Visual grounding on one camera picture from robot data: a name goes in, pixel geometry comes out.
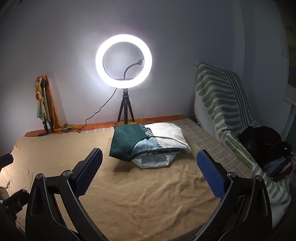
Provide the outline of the green striped white pillow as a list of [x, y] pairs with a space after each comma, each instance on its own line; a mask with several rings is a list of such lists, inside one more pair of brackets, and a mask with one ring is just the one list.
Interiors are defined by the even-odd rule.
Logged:
[[277, 226], [290, 202], [290, 183], [287, 178], [274, 182], [256, 163], [237, 135], [248, 126], [258, 127], [239, 76], [204, 62], [197, 64], [194, 113], [199, 125], [226, 146], [253, 174], [265, 181], [273, 226]]

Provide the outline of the folded white garment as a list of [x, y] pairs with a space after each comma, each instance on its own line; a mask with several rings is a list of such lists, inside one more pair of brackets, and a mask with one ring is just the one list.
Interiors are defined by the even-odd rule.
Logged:
[[175, 159], [176, 154], [176, 152], [159, 154], [149, 153], [148, 155], [139, 155], [132, 161], [142, 169], [161, 168], [170, 165]]

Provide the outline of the green white tree print shirt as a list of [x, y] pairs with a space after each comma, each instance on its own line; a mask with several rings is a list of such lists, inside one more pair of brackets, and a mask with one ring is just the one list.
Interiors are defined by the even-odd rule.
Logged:
[[191, 152], [181, 128], [174, 123], [151, 123], [116, 126], [109, 156], [132, 162], [139, 155], [172, 152]]

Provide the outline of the black mini tripod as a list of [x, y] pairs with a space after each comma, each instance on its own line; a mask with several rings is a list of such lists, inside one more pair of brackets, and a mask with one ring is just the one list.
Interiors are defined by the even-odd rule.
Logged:
[[131, 105], [130, 98], [128, 95], [128, 89], [124, 88], [117, 121], [120, 121], [121, 115], [123, 113], [123, 117], [124, 117], [123, 121], [124, 121], [124, 124], [127, 125], [128, 124], [128, 111], [130, 113], [132, 121], [135, 121], [133, 111], [132, 111], [132, 105]]

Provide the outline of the pile of dark clothes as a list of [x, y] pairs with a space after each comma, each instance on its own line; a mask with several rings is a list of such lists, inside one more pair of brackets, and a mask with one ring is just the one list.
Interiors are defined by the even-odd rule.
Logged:
[[248, 126], [238, 139], [260, 168], [274, 182], [290, 178], [295, 170], [292, 146], [268, 126]]

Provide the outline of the beige towel blanket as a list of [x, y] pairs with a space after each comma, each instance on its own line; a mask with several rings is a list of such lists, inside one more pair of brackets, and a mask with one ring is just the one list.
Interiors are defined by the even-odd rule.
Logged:
[[103, 162], [80, 201], [109, 240], [190, 240], [219, 203], [196, 164], [196, 150], [170, 166], [141, 169], [109, 156], [113, 131], [19, 139], [1, 170], [8, 194], [30, 190], [35, 176], [58, 176], [94, 149]]

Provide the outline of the orange patterned scarf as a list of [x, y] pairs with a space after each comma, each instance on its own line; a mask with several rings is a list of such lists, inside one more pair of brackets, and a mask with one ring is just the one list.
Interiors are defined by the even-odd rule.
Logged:
[[78, 125], [69, 125], [67, 123], [60, 125], [59, 124], [59, 119], [57, 116], [55, 104], [53, 101], [53, 96], [50, 90], [50, 85], [49, 85], [49, 80], [46, 75], [41, 75], [37, 77], [36, 82], [35, 82], [35, 97], [38, 102], [38, 107], [37, 107], [37, 118], [39, 118], [42, 121], [43, 127], [44, 127], [44, 135], [47, 135], [51, 133], [51, 129], [49, 126], [49, 123], [47, 121], [47, 114], [44, 106], [44, 99], [42, 96], [42, 90], [41, 90], [41, 80], [44, 78], [47, 82], [47, 87], [46, 87], [46, 94], [47, 94], [47, 100], [48, 100], [48, 107], [50, 110], [51, 114], [51, 120], [54, 126], [54, 133], [57, 132], [63, 132], [67, 133], [70, 130], [75, 130]]

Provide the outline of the folded silver tripod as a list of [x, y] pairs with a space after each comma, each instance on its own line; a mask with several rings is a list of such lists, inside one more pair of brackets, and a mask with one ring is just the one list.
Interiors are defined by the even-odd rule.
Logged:
[[54, 133], [54, 126], [51, 120], [51, 114], [50, 114], [50, 110], [48, 107], [48, 100], [47, 100], [47, 94], [46, 94], [46, 87], [47, 87], [47, 82], [44, 78], [42, 78], [41, 80], [41, 90], [42, 90], [42, 96], [44, 99], [44, 106], [45, 106], [45, 110], [46, 110], [46, 114], [47, 114], [47, 121], [49, 123], [50, 129], [51, 129], [51, 133]]

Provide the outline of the orange patterned bed sheet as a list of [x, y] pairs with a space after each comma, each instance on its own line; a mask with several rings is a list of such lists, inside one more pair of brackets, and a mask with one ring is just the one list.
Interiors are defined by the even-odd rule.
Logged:
[[[158, 122], [168, 122], [168, 121], [177, 121], [177, 120], [183, 120], [186, 117], [183, 115], [173, 115], [173, 116], [161, 116], [156, 118], [140, 118], [135, 119], [135, 121], [129, 120], [128, 124], [136, 125], [136, 124], [144, 124], [144, 123], [158, 123]], [[124, 124], [124, 121], [113, 121], [113, 122], [106, 122], [106, 123], [91, 123], [87, 124], [84, 128], [82, 128], [82, 131], [95, 131], [102, 128], [112, 128], [115, 126], [121, 126]], [[37, 137], [39, 134], [44, 133], [43, 130], [37, 130], [37, 131], [30, 131], [27, 132], [24, 137]]]

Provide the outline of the checked beige bed cover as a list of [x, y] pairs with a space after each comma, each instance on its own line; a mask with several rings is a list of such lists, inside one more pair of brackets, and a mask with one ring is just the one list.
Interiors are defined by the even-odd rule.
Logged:
[[157, 118], [144, 118], [136, 123], [174, 123], [182, 129], [183, 135], [189, 144], [195, 144], [200, 149], [205, 149], [216, 162], [222, 164], [227, 171], [233, 171], [243, 178], [254, 177], [253, 172], [247, 168], [230, 150], [211, 137], [189, 118], [183, 115], [162, 116]]

